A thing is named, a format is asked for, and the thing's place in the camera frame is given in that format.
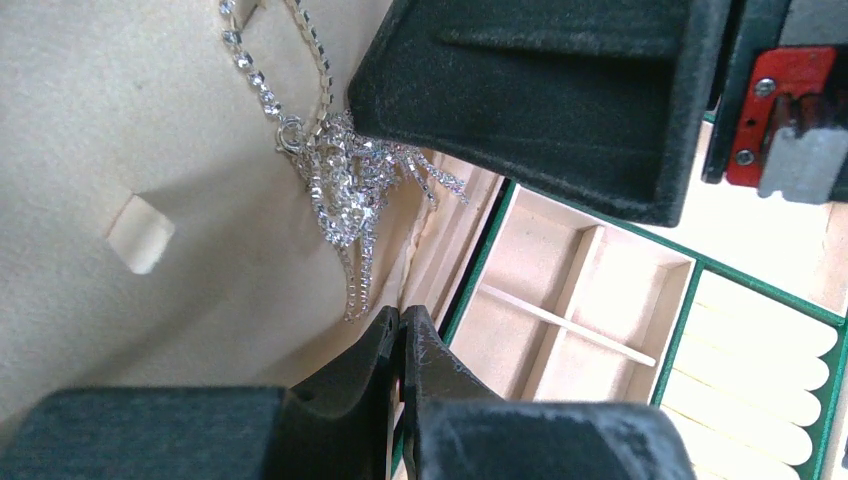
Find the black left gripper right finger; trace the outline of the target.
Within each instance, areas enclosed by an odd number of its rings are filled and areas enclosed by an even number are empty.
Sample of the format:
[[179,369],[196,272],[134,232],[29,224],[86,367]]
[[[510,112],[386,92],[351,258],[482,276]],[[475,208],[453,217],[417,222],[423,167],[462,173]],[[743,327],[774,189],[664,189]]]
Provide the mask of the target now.
[[425,307],[401,319],[408,478],[694,478],[681,436],[658,408],[508,401],[444,344]]

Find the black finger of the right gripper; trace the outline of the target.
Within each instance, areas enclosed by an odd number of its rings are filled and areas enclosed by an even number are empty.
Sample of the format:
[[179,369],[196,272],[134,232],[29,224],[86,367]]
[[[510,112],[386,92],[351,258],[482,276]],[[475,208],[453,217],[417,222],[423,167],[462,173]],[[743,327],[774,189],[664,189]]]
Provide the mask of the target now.
[[396,1],[353,75],[358,132],[674,227],[727,1]]

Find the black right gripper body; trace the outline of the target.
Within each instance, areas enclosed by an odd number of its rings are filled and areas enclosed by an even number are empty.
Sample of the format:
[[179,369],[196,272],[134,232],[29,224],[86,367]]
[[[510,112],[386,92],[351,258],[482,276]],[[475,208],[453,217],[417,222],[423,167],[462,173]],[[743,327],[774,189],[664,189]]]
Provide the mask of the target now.
[[846,2],[733,2],[711,106],[703,182],[846,202]]

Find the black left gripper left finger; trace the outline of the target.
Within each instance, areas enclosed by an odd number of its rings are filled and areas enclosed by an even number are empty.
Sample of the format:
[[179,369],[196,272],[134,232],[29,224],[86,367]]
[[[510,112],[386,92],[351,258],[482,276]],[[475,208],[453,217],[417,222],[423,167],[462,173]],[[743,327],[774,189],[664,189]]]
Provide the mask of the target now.
[[397,309],[294,387],[78,388],[40,401],[5,479],[385,479]]

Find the green jewelry box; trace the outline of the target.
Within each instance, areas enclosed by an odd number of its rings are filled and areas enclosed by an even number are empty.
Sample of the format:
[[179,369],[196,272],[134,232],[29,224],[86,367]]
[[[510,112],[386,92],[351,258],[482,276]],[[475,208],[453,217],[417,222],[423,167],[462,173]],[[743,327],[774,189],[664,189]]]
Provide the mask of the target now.
[[508,401],[658,408],[692,479],[821,479],[847,356],[847,207],[691,182],[618,219],[364,135],[396,1],[1,5],[1,455],[44,398],[291,388],[386,307]]

